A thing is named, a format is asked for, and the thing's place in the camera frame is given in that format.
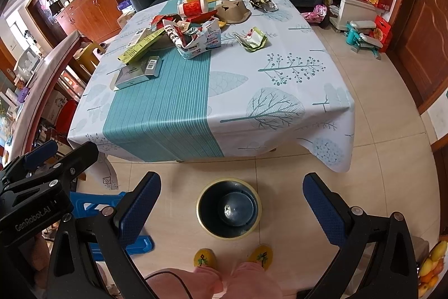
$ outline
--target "blue plastic stool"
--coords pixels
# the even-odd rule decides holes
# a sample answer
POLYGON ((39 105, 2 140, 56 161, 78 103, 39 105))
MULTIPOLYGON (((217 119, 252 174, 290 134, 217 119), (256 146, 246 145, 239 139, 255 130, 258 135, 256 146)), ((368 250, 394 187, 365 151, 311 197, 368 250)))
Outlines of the blue plastic stool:
MULTIPOLYGON (((126 192, 122 191, 118 195, 98 195, 70 192, 70 200, 74 206, 73 214, 76 218, 85 218, 97 215, 99 210, 96 209, 100 204, 106 204, 116 207, 118 202, 124 197, 126 192)), ((98 243, 91 243, 93 259, 95 261, 104 261, 98 243)), ((126 247, 126 252, 131 254, 143 254, 154 249, 154 243, 150 236, 138 236, 137 240, 126 247)))

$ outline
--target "person's leg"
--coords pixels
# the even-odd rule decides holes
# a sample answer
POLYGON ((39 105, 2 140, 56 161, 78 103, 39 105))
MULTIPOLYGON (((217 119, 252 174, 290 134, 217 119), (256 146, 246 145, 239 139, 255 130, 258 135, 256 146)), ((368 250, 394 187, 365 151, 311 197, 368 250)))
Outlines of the person's leg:
POLYGON ((281 299, 279 285, 265 272, 271 262, 272 249, 267 245, 258 246, 248 262, 243 262, 234 270, 222 299, 281 299))
POLYGON ((194 257, 195 269, 190 271, 166 268, 147 279, 148 285, 160 299, 188 299, 180 280, 187 287, 193 299, 211 299, 213 294, 223 291, 221 274, 216 270, 216 257, 211 250, 201 249, 194 257))

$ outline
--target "red and white cup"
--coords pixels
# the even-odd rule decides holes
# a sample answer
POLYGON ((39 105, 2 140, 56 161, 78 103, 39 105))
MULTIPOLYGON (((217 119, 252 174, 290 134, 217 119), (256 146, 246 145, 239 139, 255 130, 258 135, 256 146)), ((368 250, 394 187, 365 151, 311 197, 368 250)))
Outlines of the red and white cup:
POLYGON ((206 0, 195 0, 178 5, 178 13, 182 18, 201 15, 208 12, 208 2, 206 0))

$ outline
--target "screw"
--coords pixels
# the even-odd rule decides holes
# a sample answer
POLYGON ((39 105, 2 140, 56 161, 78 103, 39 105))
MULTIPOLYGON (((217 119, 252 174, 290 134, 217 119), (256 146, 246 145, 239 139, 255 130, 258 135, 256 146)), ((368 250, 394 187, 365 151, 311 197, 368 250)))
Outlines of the screw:
POLYGON ((364 211, 360 207, 353 207, 352 213, 355 215, 362 215, 362 213, 364 213, 364 211))
POLYGON ((62 216, 62 221, 68 222, 71 220, 71 218, 72 218, 72 215, 70 213, 66 213, 62 216))
POLYGON ((405 218, 400 212, 395 212, 395 213, 393 214, 393 217, 394 217, 397 221, 402 221, 402 220, 404 220, 404 218, 405 218))
POLYGON ((113 208, 112 207, 104 207, 101 211, 102 215, 105 215, 106 217, 113 214, 113 208))

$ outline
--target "side table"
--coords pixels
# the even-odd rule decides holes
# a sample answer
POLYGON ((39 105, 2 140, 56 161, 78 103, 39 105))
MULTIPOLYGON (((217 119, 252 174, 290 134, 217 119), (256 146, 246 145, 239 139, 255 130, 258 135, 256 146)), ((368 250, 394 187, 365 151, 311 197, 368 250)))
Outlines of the side table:
POLYGON ((340 0, 339 14, 337 18, 330 17, 330 22, 336 28, 336 32, 347 31, 347 23, 350 21, 375 21, 382 10, 375 8, 366 0, 340 0))

